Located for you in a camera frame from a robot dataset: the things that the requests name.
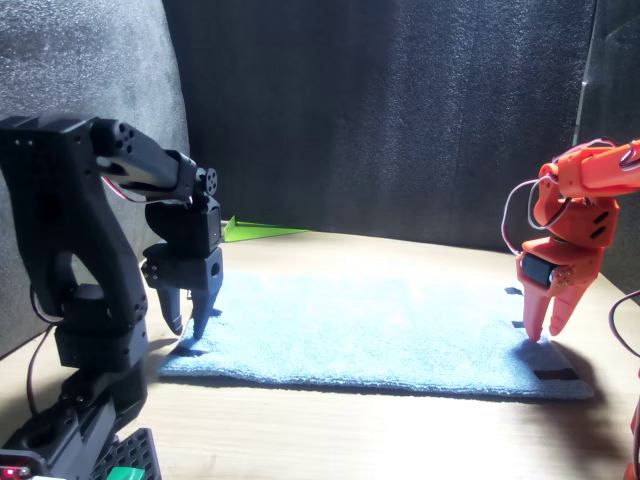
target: green paper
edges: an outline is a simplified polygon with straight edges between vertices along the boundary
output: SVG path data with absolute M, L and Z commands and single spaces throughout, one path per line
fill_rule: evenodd
M 139 468 L 114 467 L 107 480 L 142 480 L 144 470 Z
M 299 228 L 282 228 L 274 225 L 262 223 L 236 222 L 236 217 L 231 217 L 227 226 L 224 227 L 225 242 L 240 242 L 242 240 L 252 240 L 256 238 L 276 237 L 278 235 L 291 235 L 293 233 L 304 233 L 309 230 Z

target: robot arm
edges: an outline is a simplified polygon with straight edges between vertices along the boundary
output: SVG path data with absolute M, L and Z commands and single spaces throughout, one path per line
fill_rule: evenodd
M 613 197 L 640 189 L 639 167 L 640 141 L 635 141 L 621 147 L 574 147 L 541 168 L 533 213 L 538 228 L 553 236 L 525 242 L 517 258 L 530 340 L 539 340 L 552 298 L 549 331 L 557 335 L 597 278 L 618 216 Z
M 138 415 L 147 395 L 147 297 L 101 177 L 154 202 L 146 218 L 165 241 L 144 252 L 144 276 L 176 333 L 179 289 L 192 290 L 198 336 L 222 283 L 215 172 L 162 150 L 126 123 L 66 116 L 1 121 L 0 168 L 33 291 L 45 313 L 62 318 L 55 324 L 60 362 L 78 369 L 63 383 L 60 400 L 0 450 L 0 475 L 87 480 L 112 456 L 115 433 Z M 73 255 L 98 285 L 78 284 Z

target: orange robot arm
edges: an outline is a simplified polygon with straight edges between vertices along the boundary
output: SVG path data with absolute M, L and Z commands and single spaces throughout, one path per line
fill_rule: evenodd
M 525 242 L 517 258 L 524 326 L 534 342 L 540 339 L 551 299 L 555 297 L 549 331 L 557 335 L 597 278 L 618 217 L 613 197 L 640 190 L 640 140 L 621 147 L 589 145 L 545 164 L 536 183 L 537 228 L 548 229 L 553 237 Z

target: light blue cloth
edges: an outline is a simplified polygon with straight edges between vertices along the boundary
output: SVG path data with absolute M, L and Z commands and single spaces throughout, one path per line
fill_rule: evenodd
M 501 285 L 225 272 L 204 337 L 189 325 L 161 376 L 382 387 L 513 398 L 586 399 L 544 338 L 530 343 L 522 297 Z

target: table surface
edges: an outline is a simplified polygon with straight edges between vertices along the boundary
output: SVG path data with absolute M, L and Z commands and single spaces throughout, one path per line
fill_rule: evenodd
M 222 248 L 226 271 L 393 271 L 517 285 L 513 256 L 438 245 L 311 232 Z M 515 403 L 161 383 L 155 369 L 177 339 L 149 295 L 149 398 L 122 433 L 153 429 L 165 479 L 622 478 L 638 362 L 607 324 L 620 296 L 600 276 L 556 339 L 596 398 Z M 638 307 L 625 302 L 618 311 L 621 333 L 640 338 Z M 0 441 L 29 417 L 25 375 L 38 341 L 0 361 Z M 55 401 L 71 371 L 48 339 L 34 375 L 40 409 Z

